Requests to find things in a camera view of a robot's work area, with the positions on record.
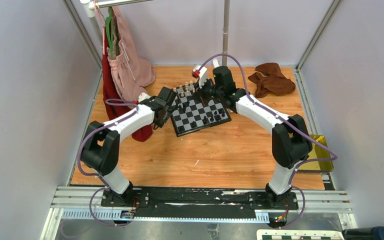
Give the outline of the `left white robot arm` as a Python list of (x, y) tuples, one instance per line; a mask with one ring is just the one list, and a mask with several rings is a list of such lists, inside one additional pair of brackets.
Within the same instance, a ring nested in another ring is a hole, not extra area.
[(85, 176), (89, 173), (81, 164), (91, 168), (94, 171), (91, 175), (105, 184), (106, 191), (120, 206), (129, 206), (134, 199), (133, 184), (118, 166), (120, 143), (143, 127), (163, 127), (176, 109), (177, 97), (177, 92), (168, 87), (163, 87), (156, 96), (142, 93), (137, 102), (121, 103), (133, 107), (127, 113), (104, 123), (93, 121), (88, 125), (77, 151), (77, 167)]

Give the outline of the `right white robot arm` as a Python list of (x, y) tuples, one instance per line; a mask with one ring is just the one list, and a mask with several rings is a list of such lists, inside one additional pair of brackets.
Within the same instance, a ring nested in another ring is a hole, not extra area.
[(303, 117), (278, 112), (257, 100), (247, 90), (236, 87), (232, 72), (226, 66), (213, 69), (213, 84), (204, 66), (196, 65), (191, 75), (196, 79), (193, 84), (195, 100), (204, 105), (211, 100), (217, 101), (232, 112), (257, 123), (271, 135), (276, 165), (265, 187), (264, 201), (270, 208), (278, 209), (291, 192), (296, 167), (308, 159), (313, 149)]

